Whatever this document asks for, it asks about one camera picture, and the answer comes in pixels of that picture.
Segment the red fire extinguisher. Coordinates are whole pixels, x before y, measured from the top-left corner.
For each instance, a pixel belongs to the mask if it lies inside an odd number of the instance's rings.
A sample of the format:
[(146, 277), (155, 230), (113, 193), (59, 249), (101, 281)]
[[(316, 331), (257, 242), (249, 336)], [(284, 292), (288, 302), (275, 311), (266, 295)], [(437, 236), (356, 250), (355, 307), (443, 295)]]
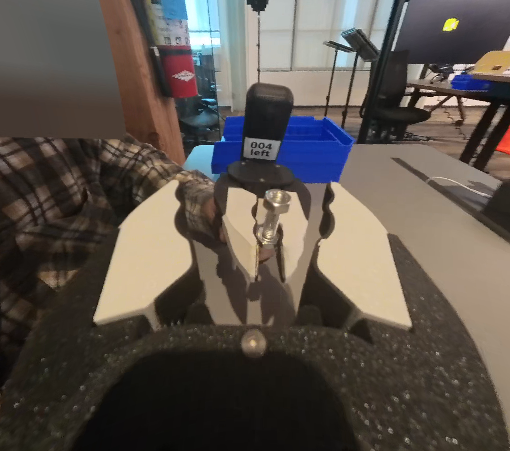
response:
[(198, 95), (188, 20), (168, 20), (160, 0), (130, 0), (165, 97)]

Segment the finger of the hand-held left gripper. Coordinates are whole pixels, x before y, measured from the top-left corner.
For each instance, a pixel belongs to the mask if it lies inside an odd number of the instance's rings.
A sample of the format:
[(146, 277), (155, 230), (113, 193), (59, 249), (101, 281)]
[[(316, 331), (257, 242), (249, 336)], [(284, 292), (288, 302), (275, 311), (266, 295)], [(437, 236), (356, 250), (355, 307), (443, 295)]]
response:
[(258, 278), (257, 207), (258, 198), (255, 194), (238, 187), (227, 189), (222, 229), (233, 263), (248, 283), (255, 282)]
[(289, 281), (303, 254), (308, 220), (296, 192), (288, 191), (289, 209), (279, 218), (280, 246), (278, 267), (283, 282)]

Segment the yellow laptop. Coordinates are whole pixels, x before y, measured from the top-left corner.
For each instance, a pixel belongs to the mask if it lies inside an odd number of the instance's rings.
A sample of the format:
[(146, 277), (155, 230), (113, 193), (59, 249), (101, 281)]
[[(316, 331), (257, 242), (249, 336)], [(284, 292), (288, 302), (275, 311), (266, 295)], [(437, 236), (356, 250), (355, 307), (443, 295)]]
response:
[(508, 50), (486, 53), (476, 62), (471, 75), (475, 79), (509, 83), (509, 54)]

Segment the wooden post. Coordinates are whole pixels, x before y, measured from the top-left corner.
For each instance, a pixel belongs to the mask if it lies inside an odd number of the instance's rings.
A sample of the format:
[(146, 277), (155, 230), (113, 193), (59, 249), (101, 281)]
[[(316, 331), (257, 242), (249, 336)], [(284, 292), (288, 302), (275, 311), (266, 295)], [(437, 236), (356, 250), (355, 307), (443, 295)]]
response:
[(185, 153), (171, 98), (163, 97), (130, 0), (99, 0), (110, 42), (126, 131), (182, 165)]

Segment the black music stand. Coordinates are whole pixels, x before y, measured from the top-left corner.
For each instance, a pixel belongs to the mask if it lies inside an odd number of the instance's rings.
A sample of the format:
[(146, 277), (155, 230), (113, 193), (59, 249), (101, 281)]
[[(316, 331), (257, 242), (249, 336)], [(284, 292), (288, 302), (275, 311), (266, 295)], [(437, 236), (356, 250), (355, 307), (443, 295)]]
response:
[(342, 127), (345, 125), (350, 98), (352, 93), (352, 88), (354, 85), (354, 78), (356, 74), (356, 68), (358, 65), (358, 60), (361, 58), (363, 62), (372, 63), (377, 61), (379, 58), (379, 50), (375, 47), (375, 45), (369, 40), (367, 35), (363, 32), (363, 30), (359, 28), (350, 28), (342, 31), (342, 38), (347, 42), (352, 51), (355, 53), (354, 63), (351, 71), (349, 87), (347, 91), (346, 103), (344, 106), (344, 110), (342, 112)]
[(326, 103), (325, 103), (324, 114), (323, 114), (324, 117), (327, 117), (328, 116), (328, 111), (329, 111), (330, 97), (331, 97), (332, 88), (333, 88), (333, 81), (334, 81), (334, 76), (335, 76), (335, 70), (336, 70), (336, 67), (337, 67), (337, 57), (338, 57), (338, 54), (339, 54), (339, 52), (350, 54), (350, 53), (353, 53), (354, 50), (350, 46), (340, 44), (340, 43), (338, 43), (338, 42), (336, 42), (334, 40), (324, 41), (323, 45), (333, 49), (333, 51), (334, 51), (333, 66), (332, 66), (331, 72), (330, 72), (328, 92), (327, 92), (327, 95), (326, 95)]

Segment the black power adapter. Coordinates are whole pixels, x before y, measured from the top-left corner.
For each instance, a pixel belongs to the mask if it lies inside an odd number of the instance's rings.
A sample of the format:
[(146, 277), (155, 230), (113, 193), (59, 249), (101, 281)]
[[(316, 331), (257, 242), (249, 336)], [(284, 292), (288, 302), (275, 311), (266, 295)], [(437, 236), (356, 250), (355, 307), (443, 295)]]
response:
[(509, 234), (509, 180), (501, 182), (481, 214), (494, 226)]

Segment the large blue storage bin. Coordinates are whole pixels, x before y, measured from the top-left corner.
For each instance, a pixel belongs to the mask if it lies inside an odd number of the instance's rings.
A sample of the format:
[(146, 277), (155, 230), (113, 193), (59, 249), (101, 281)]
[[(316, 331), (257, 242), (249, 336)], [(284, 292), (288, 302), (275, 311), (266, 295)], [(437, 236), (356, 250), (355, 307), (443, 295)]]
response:
[(226, 172), (235, 161), (259, 160), (289, 168), (306, 184), (338, 182), (354, 139), (328, 117), (291, 116), (282, 140), (252, 134), (243, 139), (244, 117), (227, 117), (214, 144), (211, 171)]

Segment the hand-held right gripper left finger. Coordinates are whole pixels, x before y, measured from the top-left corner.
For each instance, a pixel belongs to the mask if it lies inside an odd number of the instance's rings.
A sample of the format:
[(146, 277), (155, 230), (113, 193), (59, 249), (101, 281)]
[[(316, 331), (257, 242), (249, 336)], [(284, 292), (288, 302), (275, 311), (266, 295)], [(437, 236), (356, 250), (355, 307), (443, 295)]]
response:
[(137, 206), (119, 226), (93, 322), (144, 316), (161, 327), (156, 299), (192, 267), (192, 250), (175, 225), (181, 203), (172, 180)]

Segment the pale blue seat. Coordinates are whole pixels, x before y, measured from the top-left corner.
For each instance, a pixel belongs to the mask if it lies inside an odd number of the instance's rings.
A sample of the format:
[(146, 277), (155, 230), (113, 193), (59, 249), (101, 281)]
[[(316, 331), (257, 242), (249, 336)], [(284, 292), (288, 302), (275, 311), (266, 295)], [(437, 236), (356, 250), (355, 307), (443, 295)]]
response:
[(212, 176), (213, 145), (199, 145), (189, 153), (183, 167), (186, 170), (198, 170), (207, 176)]

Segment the silver hex bolt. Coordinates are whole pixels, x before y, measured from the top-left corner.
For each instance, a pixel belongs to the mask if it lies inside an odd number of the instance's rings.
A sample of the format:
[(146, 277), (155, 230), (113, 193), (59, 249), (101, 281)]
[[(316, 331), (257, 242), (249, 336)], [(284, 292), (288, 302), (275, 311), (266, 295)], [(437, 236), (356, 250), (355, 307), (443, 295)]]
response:
[(279, 226), (279, 218), (288, 212), (290, 203), (291, 195), (289, 192), (279, 188), (267, 190), (263, 199), (266, 214), (262, 225)]

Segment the wooden desk with black legs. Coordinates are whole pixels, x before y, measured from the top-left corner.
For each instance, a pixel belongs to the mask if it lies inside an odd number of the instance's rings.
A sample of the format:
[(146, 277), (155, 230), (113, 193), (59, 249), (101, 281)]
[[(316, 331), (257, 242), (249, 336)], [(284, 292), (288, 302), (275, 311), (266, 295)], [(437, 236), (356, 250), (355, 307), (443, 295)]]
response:
[[(430, 111), (442, 108), (444, 103), (454, 98), (457, 101), (458, 118), (449, 116), (457, 132), (464, 138), (465, 146), (459, 161), (485, 171), (497, 147), (509, 129), (509, 98), (490, 95), (487, 91), (467, 91), (452, 88), (450, 81), (417, 79), (410, 81), (407, 87), (412, 89), (406, 93), (410, 97), (408, 107), (413, 107), (422, 97), (442, 97)], [(466, 121), (463, 99), (475, 100), (487, 104), (472, 134), (465, 137), (462, 126)]]

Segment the large black monitor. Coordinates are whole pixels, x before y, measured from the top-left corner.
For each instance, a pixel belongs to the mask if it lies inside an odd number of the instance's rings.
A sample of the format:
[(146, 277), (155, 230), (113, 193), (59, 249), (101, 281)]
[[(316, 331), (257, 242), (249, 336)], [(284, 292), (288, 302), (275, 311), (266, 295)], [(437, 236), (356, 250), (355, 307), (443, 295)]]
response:
[(408, 64), (473, 65), (508, 39), (509, 0), (409, 0), (393, 49)]

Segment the person's plaid shirt torso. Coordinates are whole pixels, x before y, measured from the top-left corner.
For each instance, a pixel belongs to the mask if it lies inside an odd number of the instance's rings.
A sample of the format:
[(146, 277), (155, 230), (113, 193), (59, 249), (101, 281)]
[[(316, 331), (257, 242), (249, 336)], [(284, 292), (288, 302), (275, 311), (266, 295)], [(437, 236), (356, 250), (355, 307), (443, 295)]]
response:
[(1, 359), (137, 205), (183, 170), (124, 140), (1, 138)]

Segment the person's left forearm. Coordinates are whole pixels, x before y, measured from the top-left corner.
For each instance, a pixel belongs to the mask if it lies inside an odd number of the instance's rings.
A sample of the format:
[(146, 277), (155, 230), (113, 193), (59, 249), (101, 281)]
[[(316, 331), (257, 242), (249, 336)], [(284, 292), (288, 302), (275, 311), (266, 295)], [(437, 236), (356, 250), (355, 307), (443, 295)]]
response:
[(192, 246), (176, 222), (182, 216), (179, 183), (173, 180), (137, 206), (119, 226), (115, 254), (129, 260), (176, 256), (191, 262)]

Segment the person's left hand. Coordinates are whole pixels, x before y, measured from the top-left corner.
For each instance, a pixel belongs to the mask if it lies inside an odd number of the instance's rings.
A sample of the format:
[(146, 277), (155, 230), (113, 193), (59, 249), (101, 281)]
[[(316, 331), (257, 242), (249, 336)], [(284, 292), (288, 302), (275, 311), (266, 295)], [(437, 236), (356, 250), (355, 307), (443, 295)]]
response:
[(221, 243), (226, 243), (226, 236), (222, 227), (222, 215), (216, 205), (215, 199), (210, 197), (203, 203), (201, 210), (207, 222), (210, 236)]

